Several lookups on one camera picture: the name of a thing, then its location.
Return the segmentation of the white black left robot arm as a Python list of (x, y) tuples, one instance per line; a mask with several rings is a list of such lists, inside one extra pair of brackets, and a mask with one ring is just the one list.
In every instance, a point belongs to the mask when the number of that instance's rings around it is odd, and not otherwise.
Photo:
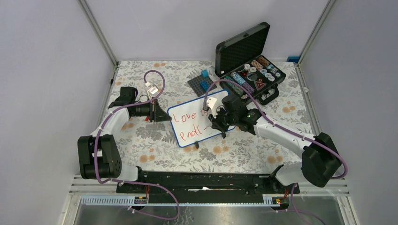
[(171, 117), (161, 109), (156, 99), (138, 105), (137, 96), (136, 88), (121, 87), (120, 96), (109, 105), (102, 123), (90, 135), (78, 139), (83, 179), (126, 180), (133, 192), (144, 190), (146, 181), (139, 176), (139, 168), (122, 163), (115, 137), (131, 117), (147, 117), (150, 122), (170, 121)]

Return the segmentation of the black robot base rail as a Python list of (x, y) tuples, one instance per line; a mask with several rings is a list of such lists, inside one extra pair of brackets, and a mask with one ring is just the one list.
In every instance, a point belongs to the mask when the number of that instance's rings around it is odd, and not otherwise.
[(139, 171), (138, 182), (156, 186), (123, 184), (116, 192), (143, 194), (152, 204), (262, 203), (266, 194), (300, 193), (298, 187), (283, 186), (270, 174)]

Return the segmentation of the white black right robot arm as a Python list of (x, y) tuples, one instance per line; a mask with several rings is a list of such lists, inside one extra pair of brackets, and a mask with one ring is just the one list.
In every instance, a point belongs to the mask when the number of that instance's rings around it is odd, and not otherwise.
[(222, 100), (207, 97), (204, 109), (210, 110), (212, 129), (222, 137), (231, 126), (258, 137), (265, 137), (287, 148), (301, 158), (294, 164), (282, 165), (271, 173), (269, 187), (275, 193), (283, 192), (288, 185), (308, 181), (323, 188), (343, 164), (332, 138), (326, 133), (313, 135), (295, 130), (265, 116), (257, 108), (248, 109), (231, 96)]

